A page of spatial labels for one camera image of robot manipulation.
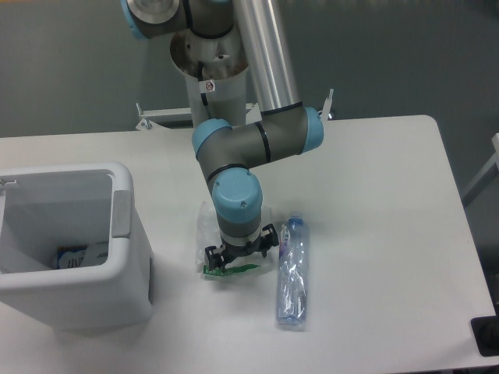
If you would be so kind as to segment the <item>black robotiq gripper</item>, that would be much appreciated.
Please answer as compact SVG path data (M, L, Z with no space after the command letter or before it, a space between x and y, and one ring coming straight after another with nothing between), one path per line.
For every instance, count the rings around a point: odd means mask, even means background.
M219 269L225 272L228 264L238 258L247 257L254 253L259 253L266 257L268 251L278 246L278 233L275 226L270 223L260 229L259 235L254 241L248 240L245 243L234 245L224 238L221 239L222 246L208 246L205 248L205 263L208 270Z

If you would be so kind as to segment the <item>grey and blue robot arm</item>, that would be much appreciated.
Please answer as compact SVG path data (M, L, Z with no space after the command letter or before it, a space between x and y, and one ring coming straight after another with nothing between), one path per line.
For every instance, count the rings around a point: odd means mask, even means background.
M324 126L302 103L276 1L124 1L132 33L170 35L184 75L192 145L221 236L205 250L210 269L278 244L262 225L255 167L318 148Z

